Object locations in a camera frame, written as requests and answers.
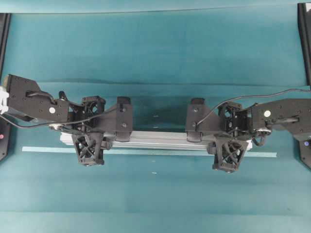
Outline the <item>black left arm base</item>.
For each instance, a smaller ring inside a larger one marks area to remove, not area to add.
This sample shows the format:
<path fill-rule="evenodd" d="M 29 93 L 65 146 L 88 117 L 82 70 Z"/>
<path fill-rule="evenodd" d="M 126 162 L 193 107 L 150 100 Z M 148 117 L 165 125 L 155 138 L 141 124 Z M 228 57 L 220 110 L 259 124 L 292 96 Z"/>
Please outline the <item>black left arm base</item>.
<path fill-rule="evenodd" d="M 0 160 L 3 160 L 8 153 L 11 125 L 5 120 L 0 120 Z"/>

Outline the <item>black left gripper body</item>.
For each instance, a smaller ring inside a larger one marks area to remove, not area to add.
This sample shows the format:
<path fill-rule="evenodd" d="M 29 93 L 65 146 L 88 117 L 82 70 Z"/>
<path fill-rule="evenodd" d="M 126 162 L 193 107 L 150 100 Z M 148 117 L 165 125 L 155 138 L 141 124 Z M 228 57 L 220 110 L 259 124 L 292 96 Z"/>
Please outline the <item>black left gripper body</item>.
<path fill-rule="evenodd" d="M 102 133 L 94 130 L 96 120 L 95 118 L 100 117 L 103 113 L 100 113 L 90 118 L 84 118 L 82 116 L 83 105 L 76 103 L 69 103 L 71 112 L 69 112 L 68 120 L 62 124 L 62 131 L 73 135 L 81 135 L 85 133 Z M 102 149 L 109 150 L 112 147 L 113 138 L 104 137 L 102 140 Z"/>

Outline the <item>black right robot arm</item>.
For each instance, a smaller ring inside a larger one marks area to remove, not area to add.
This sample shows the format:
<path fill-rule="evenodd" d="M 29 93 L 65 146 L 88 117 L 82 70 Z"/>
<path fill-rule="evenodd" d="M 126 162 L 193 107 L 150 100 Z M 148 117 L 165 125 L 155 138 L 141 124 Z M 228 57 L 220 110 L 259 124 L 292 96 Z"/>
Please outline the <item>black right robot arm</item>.
<path fill-rule="evenodd" d="M 227 173 L 239 169 L 250 140 L 260 147 L 273 130 L 288 131 L 299 142 L 300 160 L 311 166 L 311 101 L 283 99 L 248 108 L 235 102 L 218 107 L 221 132 L 208 149 L 214 155 L 213 170 Z"/>

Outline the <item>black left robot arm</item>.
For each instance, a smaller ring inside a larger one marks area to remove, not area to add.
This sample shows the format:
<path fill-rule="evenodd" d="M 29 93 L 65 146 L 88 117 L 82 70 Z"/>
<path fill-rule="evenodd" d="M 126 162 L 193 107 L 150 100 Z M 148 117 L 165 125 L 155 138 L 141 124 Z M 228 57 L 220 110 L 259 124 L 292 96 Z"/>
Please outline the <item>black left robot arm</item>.
<path fill-rule="evenodd" d="M 104 99 L 84 97 L 77 104 L 69 101 L 64 91 L 56 99 L 42 91 L 36 81 L 11 74 L 5 77 L 4 87 L 9 94 L 9 116 L 26 122 L 38 120 L 52 130 L 70 134 L 80 164 L 104 164 L 104 133 L 97 129 L 106 113 Z"/>

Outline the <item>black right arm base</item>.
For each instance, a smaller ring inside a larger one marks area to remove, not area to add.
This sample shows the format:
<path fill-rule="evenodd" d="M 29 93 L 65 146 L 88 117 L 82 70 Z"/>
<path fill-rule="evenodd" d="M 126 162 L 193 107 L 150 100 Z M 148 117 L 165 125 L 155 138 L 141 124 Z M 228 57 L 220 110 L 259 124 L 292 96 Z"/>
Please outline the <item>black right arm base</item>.
<path fill-rule="evenodd" d="M 311 168 L 311 133 L 300 129 L 298 130 L 298 133 L 294 134 L 294 138 L 299 144 L 300 160 L 308 168 Z"/>

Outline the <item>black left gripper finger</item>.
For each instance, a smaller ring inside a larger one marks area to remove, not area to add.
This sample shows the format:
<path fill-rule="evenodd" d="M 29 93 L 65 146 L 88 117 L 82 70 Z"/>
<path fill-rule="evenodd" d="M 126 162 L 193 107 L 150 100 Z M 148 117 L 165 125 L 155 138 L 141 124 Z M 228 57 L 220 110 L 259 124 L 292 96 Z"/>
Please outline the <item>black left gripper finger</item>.
<path fill-rule="evenodd" d="M 84 97 L 82 98 L 82 116 L 84 118 L 90 118 L 104 112 L 105 99 L 99 96 Z"/>
<path fill-rule="evenodd" d="M 81 165 L 104 165 L 103 138 L 102 133 L 85 133 L 72 136 L 78 162 Z"/>

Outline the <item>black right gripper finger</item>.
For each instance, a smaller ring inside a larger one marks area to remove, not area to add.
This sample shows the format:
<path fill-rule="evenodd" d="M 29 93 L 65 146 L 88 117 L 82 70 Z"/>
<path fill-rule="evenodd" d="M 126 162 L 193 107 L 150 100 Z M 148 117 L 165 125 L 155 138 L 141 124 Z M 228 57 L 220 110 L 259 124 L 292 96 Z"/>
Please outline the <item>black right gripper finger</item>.
<path fill-rule="evenodd" d="M 238 171 L 246 149 L 247 141 L 218 137 L 215 139 L 213 170 L 221 170 L 226 173 Z"/>
<path fill-rule="evenodd" d="M 238 128 L 237 112 L 242 110 L 242 105 L 236 102 L 225 102 L 218 107 L 218 116 L 221 118 L 222 130 L 232 133 Z"/>

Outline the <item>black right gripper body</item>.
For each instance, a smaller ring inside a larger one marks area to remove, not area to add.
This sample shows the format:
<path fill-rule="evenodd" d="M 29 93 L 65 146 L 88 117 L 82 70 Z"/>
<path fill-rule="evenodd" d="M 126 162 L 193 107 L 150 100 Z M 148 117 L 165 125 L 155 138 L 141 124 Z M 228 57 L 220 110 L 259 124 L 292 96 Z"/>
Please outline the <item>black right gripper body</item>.
<path fill-rule="evenodd" d="M 249 135 L 249 129 L 248 129 L 248 123 L 250 120 L 250 117 L 247 116 L 247 112 L 244 111 L 243 109 L 240 110 L 239 112 L 237 112 L 238 115 L 238 128 L 236 131 L 232 132 L 232 133 L 226 133 L 223 130 L 220 133 L 214 134 L 213 136 L 216 138 L 218 137 L 227 137 L 230 139 L 236 139 L 236 140 L 240 140 L 240 141 L 247 141 L 250 139 L 250 135 Z M 207 152 L 209 154 L 213 154 L 213 147 L 215 146 L 215 141 L 210 143 L 207 146 Z"/>

